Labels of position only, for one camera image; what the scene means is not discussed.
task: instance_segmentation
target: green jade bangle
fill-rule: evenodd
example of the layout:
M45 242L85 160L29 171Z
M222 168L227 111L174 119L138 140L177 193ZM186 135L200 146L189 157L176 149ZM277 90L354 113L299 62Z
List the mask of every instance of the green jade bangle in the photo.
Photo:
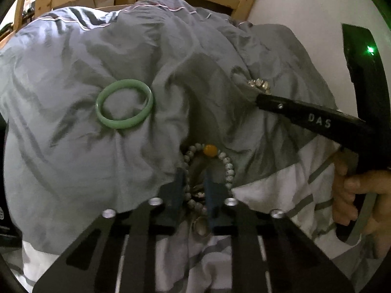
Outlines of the green jade bangle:
M107 99L107 97L117 90L124 89L124 88L131 88L131 89L138 89L145 93L147 96L147 104L145 107L134 117L125 119L125 120L110 120L102 115L102 106L104 101ZM126 129L131 128L140 122L144 121L145 118L151 113L153 106L153 94L151 89L143 82L136 80L136 79L124 79L124 80L118 80L116 82L113 82L112 84L108 85L105 89L102 90L102 92L98 95L98 98L96 100L95 104L95 110L96 114L98 116L98 119L101 123L103 123L105 126L108 126L112 129Z

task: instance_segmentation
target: orange bead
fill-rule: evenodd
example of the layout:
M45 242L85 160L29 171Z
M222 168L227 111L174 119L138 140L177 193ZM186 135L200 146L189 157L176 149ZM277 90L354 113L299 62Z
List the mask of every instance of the orange bead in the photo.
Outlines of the orange bead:
M215 157L217 155L217 147L211 144L205 145L203 152L206 156Z

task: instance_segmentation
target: green led light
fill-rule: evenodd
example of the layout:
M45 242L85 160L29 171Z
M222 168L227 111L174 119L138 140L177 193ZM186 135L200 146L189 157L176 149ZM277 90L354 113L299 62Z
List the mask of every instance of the green led light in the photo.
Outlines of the green led light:
M370 46L367 46L367 50L369 53L371 53L373 55L373 53L375 52L375 49L373 47L370 47Z

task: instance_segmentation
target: pearl bracelet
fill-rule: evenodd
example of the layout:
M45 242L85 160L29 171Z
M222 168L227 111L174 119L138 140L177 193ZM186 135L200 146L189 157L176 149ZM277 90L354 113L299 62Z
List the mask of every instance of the pearl bracelet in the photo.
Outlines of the pearl bracelet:
M189 182L189 164L191 160L194 158L195 153L198 151L203 151L203 153L208 157L218 157L224 166L225 166L225 187L228 190L232 188L233 178L235 176L235 170L233 168L233 164L231 159L227 156L227 154L223 151L220 151L214 145L205 145L201 143L195 143L195 145L191 145L187 152L183 155L183 160L185 162L185 171L186 171L186 179L187 185L185 187L185 201L187 202L187 207L191 210L194 210L196 213L200 215L206 215L207 210L205 206L205 192L203 190L202 185L196 185L190 187Z

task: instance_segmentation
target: screw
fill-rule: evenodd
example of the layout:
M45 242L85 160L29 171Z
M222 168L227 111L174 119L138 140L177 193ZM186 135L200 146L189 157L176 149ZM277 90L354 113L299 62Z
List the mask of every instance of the screw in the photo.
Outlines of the screw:
M163 203L163 200L159 197L152 197L148 203L151 205L151 206L159 206Z
M233 197L229 197L225 199L224 204L227 206L236 206L238 204L238 200Z
M113 218L115 215L117 215L117 213L114 209L106 209L102 211L102 217L104 218Z
M270 216L276 219L280 219L285 217L285 213L281 209L273 209L270 212Z

